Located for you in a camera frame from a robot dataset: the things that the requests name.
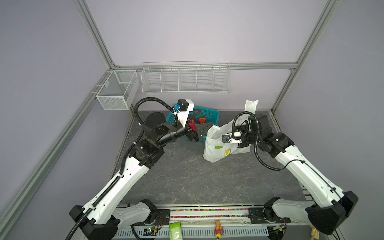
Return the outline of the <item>white plastic bag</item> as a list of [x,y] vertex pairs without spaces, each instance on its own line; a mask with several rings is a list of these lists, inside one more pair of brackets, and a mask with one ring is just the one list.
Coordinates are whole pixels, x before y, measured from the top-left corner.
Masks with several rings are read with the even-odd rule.
[[[256,101],[246,100],[245,108],[244,108],[245,112],[251,112],[255,114],[258,103],[259,103],[259,100],[256,100]],[[240,116],[237,119],[235,126],[246,125],[244,121],[248,120],[248,117],[250,117],[250,115]],[[221,127],[213,125],[209,129],[207,133],[207,137],[205,141],[205,149],[203,153],[203,158],[206,161],[215,163],[223,158],[228,157],[231,154],[245,154],[250,152],[249,146],[240,149],[238,148],[239,144],[234,144],[230,142],[223,143],[222,136],[229,135],[231,137],[233,121],[234,120],[231,120],[229,123]]]

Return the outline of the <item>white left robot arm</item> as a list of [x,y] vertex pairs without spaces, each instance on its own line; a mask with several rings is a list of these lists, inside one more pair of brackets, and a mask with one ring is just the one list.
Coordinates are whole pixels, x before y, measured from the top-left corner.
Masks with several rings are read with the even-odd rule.
[[[146,102],[163,105],[174,116],[174,124],[168,123],[165,115],[160,112],[152,113],[146,120],[142,120],[138,110]],[[142,200],[120,210],[117,210],[117,206],[135,183],[164,155],[167,144],[183,136],[196,142],[203,139],[214,124],[197,123],[192,128],[189,122],[200,112],[195,109],[192,100],[179,99],[172,107],[155,97],[139,100],[133,108],[134,116],[141,126],[139,136],[126,151],[119,171],[103,189],[83,206],[71,209],[70,216],[75,225],[66,239],[72,239],[75,232],[81,230],[89,240],[111,240],[120,229],[137,223],[155,222],[157,207],[149,200]]]

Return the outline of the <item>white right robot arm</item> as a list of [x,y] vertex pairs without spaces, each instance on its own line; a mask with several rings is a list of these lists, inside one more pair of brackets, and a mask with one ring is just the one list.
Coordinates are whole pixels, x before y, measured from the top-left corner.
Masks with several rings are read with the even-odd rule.
[[240,147],[254,146],[258,162],[265,168],[288,170],[312,196],[310,201],[290,201],[273,197],[262,210],[251,209],[250,215],[267,222],[286,218],[307,222],[319,232],[331,235],[351,215],[359,198],[344,191],[323,175],[284,133],[273,133],[268,118],[241,112],[233,120],[226,141]]

